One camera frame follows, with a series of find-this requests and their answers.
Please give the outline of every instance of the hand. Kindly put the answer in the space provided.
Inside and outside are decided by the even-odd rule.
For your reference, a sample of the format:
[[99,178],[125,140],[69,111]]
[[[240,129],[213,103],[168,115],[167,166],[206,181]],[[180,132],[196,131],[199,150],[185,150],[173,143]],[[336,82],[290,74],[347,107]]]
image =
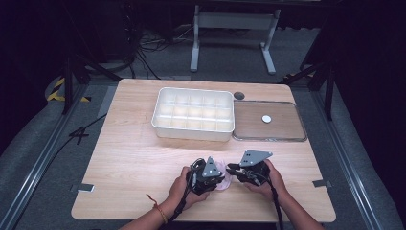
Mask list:
[[[170,187],[167,201],[174,203],[175,207],[180,203],[186,186],[188,186],[188,183],[186,181],[186,174],[190,170],[191,168],[189,167],[183,167],[180,176],[175,179],[172,186]],[[202,195],[196,195],[195,193],[190,192],[186,197],[186,205],[183,210],[189,209],[194,203],[206,200],[209,194],[209,192],[206,192]]]
[[[287,194],[286,186],[284,185],[283,179],[279,171],[275,169],[274,165],[268,159],[264,160],[265,164],[269,167],[270,173],[269,177],[271,178],[272,185],[275,187],[279,196]],[[244,183],[244,186],[247,187],[251,192],[259,193],[265,196],[268,200],[273,201],[271,186],[268,183],[263,183],[260,186],[253,185],[251,183]]]

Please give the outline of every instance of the white desk frame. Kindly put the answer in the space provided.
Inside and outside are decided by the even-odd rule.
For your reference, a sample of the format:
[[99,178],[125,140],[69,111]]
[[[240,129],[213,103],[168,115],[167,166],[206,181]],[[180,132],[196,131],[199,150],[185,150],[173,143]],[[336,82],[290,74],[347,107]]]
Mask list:
[[280,12],[281,10],[275,10],[274,14],[201,12],[199,11],[199,6],[195,6],[191,71],[197,71],[199,61],[199,28],[229,28],[268,31],[266,42],[262,42],[260,48],[268,73],[275,75],[276,70],[269,53],[269,47],[271,46],[272,37],[278,24]]

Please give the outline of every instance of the person's left hand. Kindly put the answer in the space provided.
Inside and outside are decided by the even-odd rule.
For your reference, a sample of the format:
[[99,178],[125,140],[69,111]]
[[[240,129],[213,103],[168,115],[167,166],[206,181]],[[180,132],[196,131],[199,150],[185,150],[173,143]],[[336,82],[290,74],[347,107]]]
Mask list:
[[[191,168],[186,166],[183,167],[180,176],[175,179],[172,186],[170,187],[167,201],[175,203],[176,206],[180,203],[186,186],[188,185],[186,181],[186,174],[190,169]],[[202,195],[196,195],[194,192],[190,192],[186,197],[186,205],[183,210],[189,209],[194,203],[206,200],[209,194],[210,192],[206,192]]]

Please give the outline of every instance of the yellow and black hazard tape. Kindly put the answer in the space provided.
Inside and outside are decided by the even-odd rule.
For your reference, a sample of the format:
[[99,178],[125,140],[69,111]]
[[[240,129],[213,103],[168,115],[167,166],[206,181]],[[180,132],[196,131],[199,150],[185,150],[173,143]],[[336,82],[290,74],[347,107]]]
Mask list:
[[[59,89],[63,83],[65,83],[65,78],[60,77],[60,79],[56,82],[50,96],[48,96],[48,99],[47,99],[48,101],[61,101],[61,102],[65,101],[64,96],[59,96],[57,94],[57,92],[59,91]],[[80,101],[83,103],[89,103],[90,101],[92,101],[92,97],[82,97],[80,99]]]

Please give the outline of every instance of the forearm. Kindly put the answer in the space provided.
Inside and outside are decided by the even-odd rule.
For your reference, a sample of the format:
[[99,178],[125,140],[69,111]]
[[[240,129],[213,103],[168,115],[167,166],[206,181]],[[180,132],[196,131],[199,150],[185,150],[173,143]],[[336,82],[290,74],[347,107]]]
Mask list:
[[[164,212],[167,219],[170,219],[173,216],[176,205],[177,204],[170,203],[169,201],[164,201],[159,207]],[[129,224],[122,227],[121,230],[156,230],[164,223],[165,221],[160,211],[156,208],[152,208],[144,215],[132,220]]]
[[318,230],[324,227],[316,221],[289,193],[280,195],[278,199],[284,212],[296,230]]

